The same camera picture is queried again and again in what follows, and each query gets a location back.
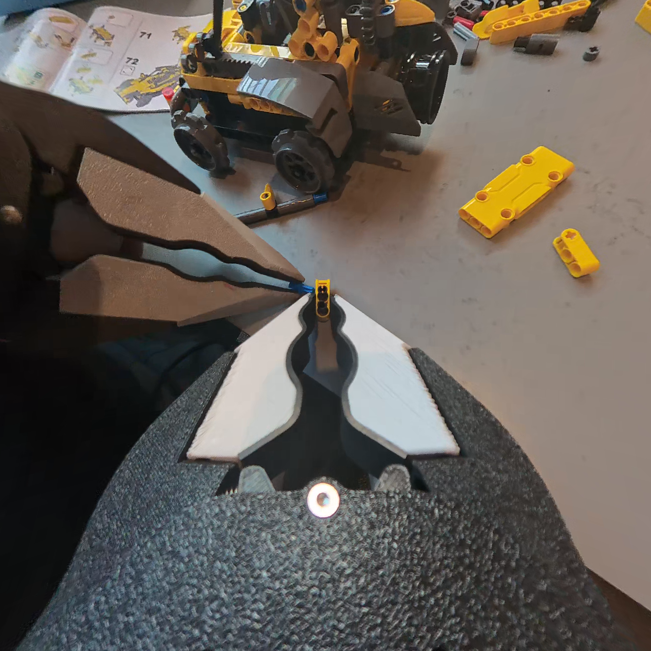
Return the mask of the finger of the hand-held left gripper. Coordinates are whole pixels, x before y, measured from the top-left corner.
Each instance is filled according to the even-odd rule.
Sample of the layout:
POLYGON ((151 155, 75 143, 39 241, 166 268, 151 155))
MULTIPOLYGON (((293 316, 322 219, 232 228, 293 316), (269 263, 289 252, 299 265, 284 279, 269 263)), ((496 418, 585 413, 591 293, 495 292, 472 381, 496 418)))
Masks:
POLYGON ((77 184, 112 229, 173 250, 197 249, 283 281, 301 272, 268 242, 205 194, 197 194, 85 149, 77 184))
POLYGON ((294 303, 299 294, 221 279, 192 280, 171 267, 95 255, 60 279, 62 313, 189 325, 294 303))

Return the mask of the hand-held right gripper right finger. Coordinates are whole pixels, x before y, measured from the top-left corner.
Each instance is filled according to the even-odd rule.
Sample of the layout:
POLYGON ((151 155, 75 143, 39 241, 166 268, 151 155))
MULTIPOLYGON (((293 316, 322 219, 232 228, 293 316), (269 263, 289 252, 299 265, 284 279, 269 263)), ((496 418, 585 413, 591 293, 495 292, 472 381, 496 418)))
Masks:
POLYGON ((342 390, 346 421, 401 458, 458 456, 448 428, 408 346, 340 296, 336 334, 352 356, 342 390))

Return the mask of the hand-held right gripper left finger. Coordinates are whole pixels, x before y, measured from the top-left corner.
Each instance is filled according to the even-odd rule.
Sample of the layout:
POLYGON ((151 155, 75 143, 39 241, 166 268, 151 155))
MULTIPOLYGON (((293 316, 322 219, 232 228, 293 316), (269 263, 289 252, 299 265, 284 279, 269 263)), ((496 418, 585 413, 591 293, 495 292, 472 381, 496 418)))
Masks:
POLYGON ((236 349, 235 358, 187 450, 189 460, 239 462, 286 432, 301 409, 296 345, 307 340, 302 296, 236 349))

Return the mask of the yellow rectangular brick panel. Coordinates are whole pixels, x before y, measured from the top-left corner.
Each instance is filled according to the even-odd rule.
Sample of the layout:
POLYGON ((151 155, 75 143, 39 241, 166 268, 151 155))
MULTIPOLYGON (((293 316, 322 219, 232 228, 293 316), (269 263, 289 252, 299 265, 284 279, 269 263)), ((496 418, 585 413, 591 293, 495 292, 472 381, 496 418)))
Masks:
POLYGON ((458 215, 490 239, 536 206, 574 170, 573 162, 539 146, 476 191, 458 215))

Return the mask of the grey desk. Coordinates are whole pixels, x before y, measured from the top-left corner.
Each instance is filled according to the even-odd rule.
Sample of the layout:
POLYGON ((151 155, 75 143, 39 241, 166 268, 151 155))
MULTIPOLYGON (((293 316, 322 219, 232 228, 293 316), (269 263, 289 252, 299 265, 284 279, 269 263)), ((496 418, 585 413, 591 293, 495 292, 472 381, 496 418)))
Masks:
POLYGON ((423 349, 506 426, 586 564, 650 607, 650 34, 606 1, 555 53, 481 43, 435 123, 353 158, 340 197, 255 233, 423 349), (584 51, 600 48, 595 61, 584 51), (458 210, 535 148, 574 173, 494 237, 458 210), (577 229, 600 262, 574 278, 577 229))

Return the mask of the white instruction booklet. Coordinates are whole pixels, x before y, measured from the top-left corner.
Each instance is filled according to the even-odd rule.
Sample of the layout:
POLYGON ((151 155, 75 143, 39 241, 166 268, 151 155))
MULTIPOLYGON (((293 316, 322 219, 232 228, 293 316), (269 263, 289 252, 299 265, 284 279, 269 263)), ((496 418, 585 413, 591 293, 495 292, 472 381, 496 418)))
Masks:
POLYGON ((1 81, 113 113, 168 111, 182 44, 212 19, 101 6, 84 21, 42 8, 14 29, 1 81))

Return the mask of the grey axle blue tips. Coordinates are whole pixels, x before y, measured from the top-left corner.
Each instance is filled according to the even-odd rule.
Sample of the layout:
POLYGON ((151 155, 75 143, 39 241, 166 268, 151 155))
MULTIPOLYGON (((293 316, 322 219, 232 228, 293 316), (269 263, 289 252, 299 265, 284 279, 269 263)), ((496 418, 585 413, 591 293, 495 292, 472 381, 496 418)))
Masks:
POLYGON ((326 203, 328 200, 327 193, 312 194, 286 202, 277 202, 276 210, 271 213, 266 212, 262 206, 261 208, 239 213, 235 217, 243 224, 252 225, 302 212, 319 204, 326 203))

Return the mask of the yellow grey brick vehicle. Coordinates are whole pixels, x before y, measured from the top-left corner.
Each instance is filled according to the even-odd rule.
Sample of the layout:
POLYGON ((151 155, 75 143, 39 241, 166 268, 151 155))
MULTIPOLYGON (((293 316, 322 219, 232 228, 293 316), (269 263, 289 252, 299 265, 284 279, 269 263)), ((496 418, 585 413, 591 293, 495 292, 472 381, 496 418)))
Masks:
POLYGON ((176 144, 211 173, 227 139, 268 145, 281 178, 327 193, 358 131, 418 137, 457 49, 421 1, 213 1, 182 45, 176 144))

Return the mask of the dark grey axle connector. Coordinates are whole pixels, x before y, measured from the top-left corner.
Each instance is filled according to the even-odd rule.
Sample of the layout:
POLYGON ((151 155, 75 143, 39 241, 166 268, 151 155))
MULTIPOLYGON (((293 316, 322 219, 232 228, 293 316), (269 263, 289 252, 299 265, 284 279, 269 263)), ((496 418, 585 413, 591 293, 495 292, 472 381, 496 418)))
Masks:
POLYGON ((533 34, 517 37, 513 50, 528 55, 552 55, 558 45, 560 37, 552 34, 533 34))

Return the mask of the long yellow brick beam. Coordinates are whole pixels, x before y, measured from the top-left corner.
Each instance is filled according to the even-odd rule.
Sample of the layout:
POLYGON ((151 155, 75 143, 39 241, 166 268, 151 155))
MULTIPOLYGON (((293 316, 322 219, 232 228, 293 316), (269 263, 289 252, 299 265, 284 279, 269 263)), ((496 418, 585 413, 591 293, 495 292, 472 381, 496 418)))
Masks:
POLYGON ((476 23, 473 33, 481 40, 487 38, 491 44, 504 44, 563 27, 570 18, 585 14, 590 5, 590 1, 573 1, 541 9, 538 1, 524 1, 513 7, 502 6, 476 23))

